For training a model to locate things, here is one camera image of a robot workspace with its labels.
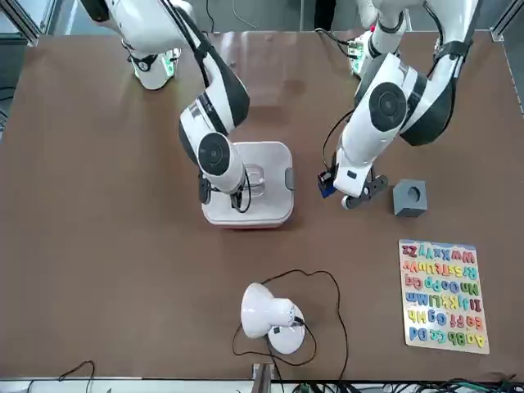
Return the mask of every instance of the table surface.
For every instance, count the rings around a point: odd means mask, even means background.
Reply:
[[[435,37],[406,34],[402,57],[429,69]],[[320,147],[357,86],[332,43],[245,33],[215,44],[252,98],[233,139],[291,149],[292,217],[251,232],[205,221],[197,168],[178,141],[179,113],[202,89],[188,51],[178,79],[148,92],[117,38],[41,38],[27,51],[0,146],[0,374],[56,376],[95,359],[97,375],[247,378],[260,358],[231,351],[246,286],[326,269],[341,285],[345,378],[523,379],[524,130],[503,47],[477,34],[447,131],[426,147],[399,138],[377,160],[392,184],[427,181],[429,211],[402,219],[391,191],[353,211],[318,192]],[[406,346],[401,238],[477,247],[490,355]],[[282,366],[283,377],[336,378],[345,351],[329,279],[269,286],[302,308],[318,341],[315,360]],[[241,337],[237,349],[265,347]],[[311,349],[308,339],[291,358]]]

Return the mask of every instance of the lamp shade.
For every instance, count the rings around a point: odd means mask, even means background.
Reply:
[[[240,315],[246,336],[259,338],[273,326],[290,327],[296,310],[289,299],[275,298],[268,288],[255,282],[244,292]]]

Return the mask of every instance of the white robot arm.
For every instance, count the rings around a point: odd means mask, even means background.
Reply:
[[[425,7],[439,24],[441,37],[434,64],[426,76],[405,65],[395,54],[405,28],[404,8],[420,0],[373,0],[378,22],[354,45],[361,76],[355,112],[338,143],[332,168],[319,176],[326,197],[335,191],[353,208],[373,194],[368,180],[373,162],[397,134],[410,145],[433,142],[447,127],[454,109],[455,84],[468,49],[481,0],[429,0]]]
[[[206,89],[180,115],[179,137],[190,159],[199,166],[200,197],[211,191],[231,196],[232,208],[242,210],[246,170],[228,135],[246,117],[250,98],[240,79],[222,60],[192,19],[183,0],[82,0],[98,24],[116,31],[142,85],[162,87],[169,74],[169,51],[190,47]]]

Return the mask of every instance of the gray block with hole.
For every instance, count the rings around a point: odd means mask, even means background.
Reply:
[[[399,217],[418,217],[427,210],[426,182],[403,178],[393,188],[393,208]]]

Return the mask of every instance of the white desk lamp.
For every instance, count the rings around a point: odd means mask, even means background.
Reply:
[[[281,354],[297,351],[305,337],[304,315],[289,299],[278,299],[259,283],[244,292],[241,307],[244,333],[249,338],[268,335],[269,342]]]

